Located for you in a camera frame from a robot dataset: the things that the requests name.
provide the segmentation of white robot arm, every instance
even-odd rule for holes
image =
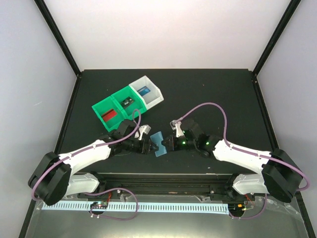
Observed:
[[[91,173],[75,175],[78,171],[114,156],[123,149],[139,154],[148,154],[157,149],[157,146],[144,136],[151,130],[148,125],[141,126],[137,133],[128,139],[107,145],[108,142],[129,135],[135,126],[134,122],[124,120],[117,130],[81,149],[59,155],[53,152],[47,153],[30,177],[28,185],[47,205],[53,205],[71,194],[94,192],[100,183],[98,178]],[[44,173],[57,163],[58,166],[44,176]]]
[[[290,202],[303,179],[290,168],[260,157],[273,157],[298,168],[283,150],[258,151],[235,145],[223,138],[206,135],[192,119],[170,124],[175,133],[162,142],[167,150],[196,150],[203,157],[233,163],[255,173],[236,176],[230,186],[238,194],[270,193],[280,201]]]

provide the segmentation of purple cable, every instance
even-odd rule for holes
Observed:
[[[115,190],[118,190],[118,189],[130,193],[132,195],[132,197],[135,199],[136,209],[134,211],[134,214],[131,217],[128,217],[128,218],[117,218],[117,217],[110,217],[110,216],[105,216],[105,215],[99,215],[99,217],[109,218],[109,219],[113,219],[113,220],[117,220],[117,221],[129,221],[129,220],[132,220],[133,218],[136,217],[136,215],[138,213],[139,203],[138,203],[138,200],[137,200],[136,196],[134,195],[134,193],[131,192],[130,190],[125,189],[125,188],[121,188],[121,187],[116,187],[116,188],[112,188],[112,189],[109,189],[109,190],[106,190],[106,191],[103,191],[103,192],[99,192],[99,193],[88,193],[88,192],[85,192],[85,194],[89,195],[89,196],[99,196],[99,195],[105,194],[107,192],[115,191]],[[90,214],[92,216],[98,216],[96,214],[93,214],[93,208],[94,207],[92,207],[90,209]]]
[[[253,218],[259,217],[266,209],[266,205],[267,205],[267,194],[265,194],[265,196],[264,196],[264,204],[263,204],[261,211],[258,214],[255,214],[254,216],[250,216],[250,217],[235,217],[231,214],[231,212],[229,212],[229,216],[234,218],[234,219],[239,219],[239,220],[251,220]]]
[[[98,144],[98,145],[96,145],[96,147],[105,146],[105,145],[112,145],[112,144],[121,142],[121,141],[123,141],[123,140],[129,138],[131,135],[133,135],[133,134],[138,130],[138,128],[139,128],[139,126],[140,126],[140,124],[141,124],[141,112],[140,112],[138,109],[135,109],[135,110],[133,111],[132,119],[133,119],[133,121],[134,121],[134,113],[135,113],[135,112],[138,112],[138,114],[139,114],[139,120],[138,120],[137,126],[133,129],[133,131],[132,131],[130,134],[128,134],[127,136],[125,136],[125,137],[123,137],[123,138],[121,138],[121,139],[119,139],[119,140],[115,140],[115,141],[111,141],[111,142],[107,142],[107,143]],[[78,155],[78,154],[80,154],[80,153],[82,153],[82,152],[85,152],[85,151],[87,151],[87,150],[90,150],[90,149],[93,149],[93,146],[86,147],[86,148],[83,148],[83,149],[81,149],[81,150],[78,150],[78,151],[76,151],[75,153],[73,153],[72,156]],[[70,159],[69,156],[67,156],[67,157],[65,157],[65,158],[63,158],[63,159],[57,161],[56,163],[54,163],[51,167],[49,167],[49,168],[42,174],[42,176],[39,178],[39,180],[35,183],[35,185],[34,185],[33,188],[32,188],[31,197],[32,197],[32,199],[33,199],[34,201],[39,201],[39,200],[41,200],[40,198],[36,198],[36,197],[35,197],[35,191],[36,191],[37,187],[39,186],[39,184],[42,182],[42,180],[45,178],[45,176],[48,175],[48,173],[49,173],[50,171],[52,171],[55,167],[57,167],[59,164],[63,163],[65,160],[68,160],[68,159]]]
[[[223,115],[223,118],[224,118],[224,128],[223,128],[223,140],[224,142],[226,143],[227,146],[230,147],[230,143],[227,141],[227,115],[226,113],[224,112],[223,108],[221,106],[219,106],[218,104],[216,103],[201,103],[199,104],[198,106],[195,106],[192,110],[190,110],[188,113],[186,113],[184,116],[182,116],[181,118],[179,118],[178,120],[176,120],[176,122],[179,122],[181,120],[183,120],[185,117],[187,117],[190,113],[192,113],[194,110],[196,110],[197,108],[200,108],[202,106],[205,106],[205,105],[212,105],[212,106],[215,106],[217,108],[220,109],[220,111],[222,112],[222,115]],[[261,157],[261,158],[265,158],[265,159],[268,159],[268,160],[272,160],[276,163],[279,163],[279,164],[282,164],[286,167],[289,167],[290,169],[294,170],[295,172],[299,173],[300,176],[302,176],[305,180],[306,180],[306,186],[304,187],[301,187],[301,188],[298,188],[297,190],[298,191],[303,191],[303,190],[306,190],[307,188],[309,188],[309,186],[311,185],[311,182],[309,180],[309,178],[302,172],[300,171],[298,168],[284,162],[284,161],[281,161],[281,160],[278,160],[276,158],[273,158],[273,157],[269,157],[269,156],[266,156],[266,155],[258,155],[257,153],[253,153],[253,152],[250,152],[248,150],[244,150],[244,149],[240,149],[240,148],[237,148],[237,147],[234,147],[232,146],[231,147],[232,149],[236,150],[236,151],[240,151],[240,152],[243,152],[243,153],[246,153],[246,154],[249,154],[249,155],[253,155],[253,156],[256,156],[256,157]]]

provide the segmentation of purple wire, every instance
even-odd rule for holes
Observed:
[[[96,147],[105,146],[105,145],[112,145],[112,144],[121,142],[121,141],[123,141],[123,140],[129,138],[131,135],[133,135],[133,134],[138,130],[138,128],[139,128],[139,126],[140,126],[140,124],[141,124],[141,112],[140,112],[138,109],[135,109],[135,110],[133,111],[132,119],[133,119],[133,121],[134,121],[134,113],[135,113],[135,112],[138,112],[138,114],[139,114],[139,120],[138,120],[137,126],[133,129],[133,131],[132,131],[130,134],[128,134],[127,136],[125,136],[125,137],[123,137],[123,138],[121,138],[121,139],[119,139],[119,140],[115,140],[115,141],[111,141],[111,142],[107,142],[107,143],[98,144],[98,145],[96,145]],[[78,151],[76,151],[75,153],[73,153],[72,156],[78,155],[78,154],[80,154],[80,153],[82,153],[82,152],[85,152],[85,151],[87,151],[87,150],[90,150],[90,149],[93,149],[93,146],[85,147],[85,148],[83,148],[83,149],[81,149],[81,150],[78,150]],[[32,199],[33,199],[34,201],[39,201],[39,200],[41,200],[40,198],[36,198],[36,197],[35,197],[35,191],[36,191],[37,187],[39,186],[39,184],[42,182],[42,180],[45,178],[45,176],[48,175],[48,173],[51,172],[54,168],[56,168],[59,164],[63,163],[65,160],[68,160],[68,159],[70,159],[69,156],[67,156],[67,157],[65,157],[65,158],[63,158],[63,159],[57,161],[56,163],[54,163],[51,167],[49,167],[49,168],[42,174],[42,176],[39,178],[39,180],[35,183],[35,185],[34,185],[33,188],[32,188],[31,197],[32,197]]]
[[[248,150],[244,150],[244,149],[240,149],[240,148],[237,148],[237,147],[234,147],[234,146],[230,146],[230,143],[227,141],[227,137],[226,137],[226,135],[227,135],[227,115],[224,112],[223,108],[220,105],[216,104],[216,103],[201,103],[198,106],[195,106],[192,110],[190,110],[184,116],[182,116],[181,118],[176,120],[176,122],[179,122],[179,121],[183,120],[185,117],[187,117],[194,110],[196,110],[197,108],[200,108],[202,106],[205,106],[205,105],[215,106],[215,107],[219,108],[220,111],[222,112],[222,115],[223,115],[223,118],[224,118],[223,140],[224,140],[224,142],[226,143],[227,146],[231,147],[232,149],[234,149],[236,151],[240,151],[240,152],[243,152],[243,153],[246,153],[246,154],[249,154],[249,155],[253,155],[253,156],[256,156],[256,157],[259,156],[261,158],[272,160],[272,161],[274,161],[276,163],[279,163],[279,164],[282,164],[282,165],[284,165],[286,167],[289,167],[290,169],[292,169],[295,172],[299,173],[299,175],[302,176],[306,180],[306,183],[307,183],[306,186],[298,188],[297,191],[303,191],[303,190],[306,190],[307,188],[309,188],[309,186],[311,185],[311,182],[310,182],[309,178],[302,171],[300,171],[298,168],[296,168],[296,167],[294,167],[294,166],[292,166],[292,165],[290,165],[290,164],[288,164],[288,163],[286,163],[284,161],[278,160],[278,159],[270,157],[270,156],[258,155],[257,153],[254,153],[254,152],[251,152],[251,151],[248,151]]]
[[[251,219],[254,219],[256,217],[259,217],[266,209],[266,205],[267,205],[267,194],[265,194],[265,196],[264,196],[264,204],[263,204],[261,211],[258,214],[255,214],[254,216],[250,216],[250,217],[235,217],[231,214],[231,212],[229,212],[229,216],[234,218],[234,219],[239,219],[239,220],[251,220]]]
[[[99,195],[102,195],[102,194],[105,194],[105,193],[108,193],[108,192],[111,192],[111,191],[115,191],[115,190],[118,190],[118,189],[130,193],[132,195],[132,197],[135,199],[136,209],[135,209],[133,215],[131,217],[128,217],[128,218],[117,218],[117,217],[110,217],[110,216],[105,216],[105,215],[99,215],[99,217],[109,218],[109,219],[113,219],[113,220],[117,220],[117,221],[129,221],[129,220],[132,220],[133,218],[136,217],[136,215],[138,213],[139,203],[138,203],[138,200],[137,200],[136,196],[134,195],[134,193],[131,192],[130,190],[122,188],[122,187],[115,187],[115,188],[112,188],[112,189],[109,189],[109,190],[106,190],[106,191],[103,191],[103,192],[99,192],[99,193],[88,193],[88,192],[85,192],[85,194],[89,195],[89,196],[99,196]],[[96,214],[93,214],[93,208],[94,207],[92,207],[90,209],[90,214],[92,216],[98,216]]]

